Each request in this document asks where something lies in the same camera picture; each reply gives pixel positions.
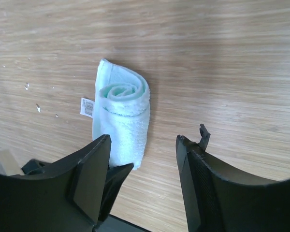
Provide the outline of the light mint green towel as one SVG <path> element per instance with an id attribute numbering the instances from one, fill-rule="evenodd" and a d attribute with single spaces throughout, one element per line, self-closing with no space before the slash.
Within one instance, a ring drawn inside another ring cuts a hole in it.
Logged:
<path id="1" fill-rule="evenodd" d="M 95 81 L 92 139 L 110 135 L 110 167 L 141 166 L 150 121 L 150 89 L 138 73 L 101 59 Z"/>

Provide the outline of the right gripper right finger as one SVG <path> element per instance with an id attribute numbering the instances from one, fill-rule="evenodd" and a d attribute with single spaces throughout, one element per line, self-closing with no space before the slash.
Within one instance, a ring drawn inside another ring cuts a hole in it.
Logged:
<path id="1" fill-rule="evenodd" d="M 207 153 L 201 140 L 176 138 L 176 160 L 191 232 L 290 232 L 290 179 L 274 181 L 242 171 Z"/>

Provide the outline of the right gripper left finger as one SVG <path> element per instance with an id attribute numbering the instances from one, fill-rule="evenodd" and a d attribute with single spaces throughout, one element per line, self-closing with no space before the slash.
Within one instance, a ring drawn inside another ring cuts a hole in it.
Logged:
<path id="1" fill-rule="evenodd" d="M 97 223 L 111 139 L 27 175 L 0 174 L 0 232 L 90 232 Z"/>

